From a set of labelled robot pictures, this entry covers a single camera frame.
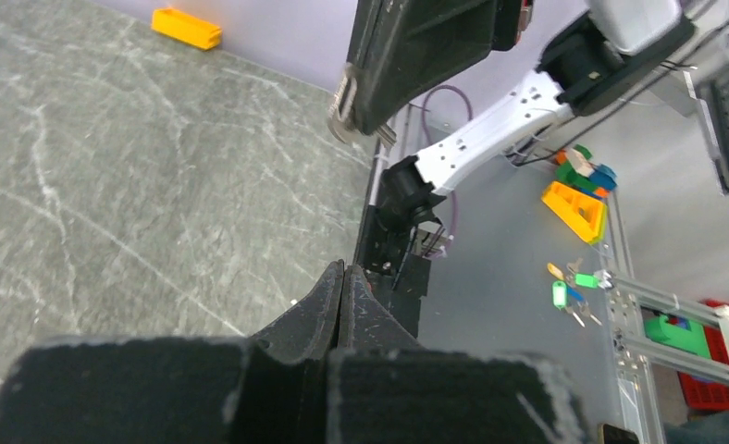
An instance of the colorful toy pile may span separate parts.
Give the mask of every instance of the colorful toy pile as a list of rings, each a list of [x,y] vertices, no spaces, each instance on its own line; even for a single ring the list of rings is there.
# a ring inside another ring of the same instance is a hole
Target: colorful toy pile
[[[590,162],[592,154],[582,146],[556,157],[558,178],[544,191],[541,201],[580,239],[595,244],[604,238],[607,205],[602,201],[615,190],[615,173],[605,165]]]

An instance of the key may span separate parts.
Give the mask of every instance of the key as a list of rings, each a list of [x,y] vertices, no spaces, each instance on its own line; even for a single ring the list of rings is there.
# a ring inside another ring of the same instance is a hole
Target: key
[[[590,305],[588,305],[587,302],[580,303],[579,306],[580,306],[580,314],[582,314],[585,317],[589,317],[593,322],[599,324],[599,326],[601,327],[601,325],[602,325],[601,321],[599,321],[599,319],[593,313],[591,313]]]
[[[583,258],[580,257],[577,259],[577,262],[570,262],[566,264],[566,269],[569,270],[569,273],[576,275],[580,272],[580,266],[583,264]]]
[[[575,311],[574,308],[567,305],[565,310],[566,310],[566,313],[575,317],[575,319],[577,320],[578,323],[580,323],[580,326],[582,326],[582,328],[585,328],[585,323],[583,322],[582,319],[580,319],[579,314],[577,314],[577,312]]]

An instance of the yellow block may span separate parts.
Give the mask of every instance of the yellow block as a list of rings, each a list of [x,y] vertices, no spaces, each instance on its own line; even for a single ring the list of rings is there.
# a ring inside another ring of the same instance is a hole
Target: yellow block
[[[583,241],[593,244],[604,236],[607,205],[560,182],[544,190],[541,202]]]
[[[203,50],[218,46],[220,34],[222,34],[219,26],[185,14],[173,7],[154,11],[152,30]]]

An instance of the red crate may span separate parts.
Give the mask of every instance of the red crate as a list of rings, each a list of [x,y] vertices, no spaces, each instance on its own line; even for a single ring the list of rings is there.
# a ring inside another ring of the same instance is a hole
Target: red crate
[[[707,300],[705,304],[709,307],[724,305],[723,302],[714,300]],[[713,327],[705,327],[705,339],[708,341],[711,359],[719,363],[729,364],[729,356],[724,345],[722,332]],[[713,382],[701,382],[684,373],[678,373],[678,377],[681,380],[686,405],[692,409],[716,412],[729,410],[729,387]]]

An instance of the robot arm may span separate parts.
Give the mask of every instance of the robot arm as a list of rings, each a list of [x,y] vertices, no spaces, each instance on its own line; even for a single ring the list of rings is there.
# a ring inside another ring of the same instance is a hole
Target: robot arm
[[[365,267],[399,273],[382,265],[403,262],[412,227],[434,220],[432,208],[478,166],[546,127],[610,105],[695,31],[676,0],[588,4],[590,11],[547,45],[536,69],[506,97],[384,171],[373,224],[382,232],[371,237]],[[531,0],[360,0],[330,108],[333,134],[349,142],[355,133],[377,133],[391,145],[388,118],[493,48],[511,48],[533,7]]]

